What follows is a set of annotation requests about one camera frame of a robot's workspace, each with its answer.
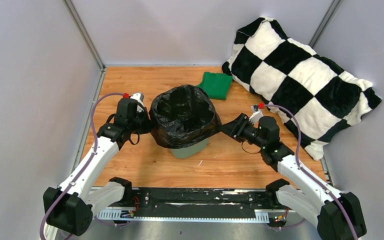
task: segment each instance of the gray wall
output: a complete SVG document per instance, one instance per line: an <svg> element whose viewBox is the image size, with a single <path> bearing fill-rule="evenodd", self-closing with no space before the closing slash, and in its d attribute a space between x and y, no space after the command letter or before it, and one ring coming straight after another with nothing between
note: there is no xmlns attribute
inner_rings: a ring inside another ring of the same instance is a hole
<svg viewBox="0 0 384 240"><path fill-rule="evenodd" d="M372 81L383 98L360 124L335 136L325 154L337 185L360 198L363 239L384 239L384 1L344 1L315 50Z"/></svg>
<svg viewBox="0 0 384 240"><path fill-rule="evenodd" d="M235 31L261 15L308 43L330 0L74 0L109 65L221 65Z"/></svg>
<svg viewBox="0 0 384 240"><path fill-rule="evenodd" d="M0 240L39 238L69 173L99 70L61 0L0 1Z"/></svg>

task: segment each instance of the trash bin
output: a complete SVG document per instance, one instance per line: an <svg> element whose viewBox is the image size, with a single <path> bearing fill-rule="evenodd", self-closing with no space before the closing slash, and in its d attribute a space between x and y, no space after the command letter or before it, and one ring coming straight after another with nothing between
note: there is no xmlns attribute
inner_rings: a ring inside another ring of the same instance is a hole
<svg viewBox="0 0 384 240"><path fill-rule="evenodd" d="M199 87L182 85L158 95L149 117L155 142L180 159L192 156L208 145L218 133L219 115L208 95Z"/></svg>

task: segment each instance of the green cloth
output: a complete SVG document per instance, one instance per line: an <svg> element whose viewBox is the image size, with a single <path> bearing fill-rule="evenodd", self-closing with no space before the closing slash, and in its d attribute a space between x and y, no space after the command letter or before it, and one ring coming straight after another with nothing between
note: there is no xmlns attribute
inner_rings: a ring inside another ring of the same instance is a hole
<svg viewBox="0 0 384 240"><path fill-rule="evenodd" d="M226 100L231 84L232 76L206 71L197 87L202 88L210 99Z"/></svg>

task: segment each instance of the checkered pillow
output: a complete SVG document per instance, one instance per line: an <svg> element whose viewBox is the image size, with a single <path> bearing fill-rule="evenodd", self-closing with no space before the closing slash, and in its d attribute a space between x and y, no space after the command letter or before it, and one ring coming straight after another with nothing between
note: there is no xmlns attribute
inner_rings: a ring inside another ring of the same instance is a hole
<svg viewBox="0 0 384 240"><path fill-rule="evenodd" d="M266 104L290 110L301 128L301 146L315 160L337 132L358 124L381 102L370 81L288 37L273 18L260 17L239 29L232 52L223 72ZM277 107L270 111L298 136L291 116Z"/></svg>

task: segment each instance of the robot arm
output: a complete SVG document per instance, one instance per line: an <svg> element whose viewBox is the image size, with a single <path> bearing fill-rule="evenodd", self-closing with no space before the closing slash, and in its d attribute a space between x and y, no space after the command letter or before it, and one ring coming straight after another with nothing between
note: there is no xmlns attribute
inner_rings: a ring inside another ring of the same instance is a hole
<svg viewBox="0 0 384 240"><path fill-rule="evenodd" d="M302 191L279 179L266 186L271 206L283 205L295 210L317 228L323 240L352 240L350 227L334 196L344 207L358 237L365 235L367 230L359 199L352 192L342 193L325 183L301 161L297 162L294 153L280 141L276 120L263 116L257 105L252 108L254 113L251 118L241 113L232 122L224 124L221 131L240 143L247 141L260 147L263 161L293 181ZM327 190L316 181L323 183Z"/></svg>
<svg viewBox="0 0 384 240"><path fill-rule="evenodd" d="M107 163L121 150L124 143L131 143L131 135L149 133L151 121L143 105L143 94L125 95L117 105L117 111L112 114L97 133L98 144L96 152L92 146L74 172L57 188L49 187L43 194L45 212L50 208L62 190L71 185L69 191L50 213L46 222L49 225L72 233L82 235L89 228L93 216L108 207L120 202L129 203L132 198L132 183L119 177L114 177L97 191L90 190ZM77 181L74 178L86 164L91 155L93 159L80 174Z"/></svg>

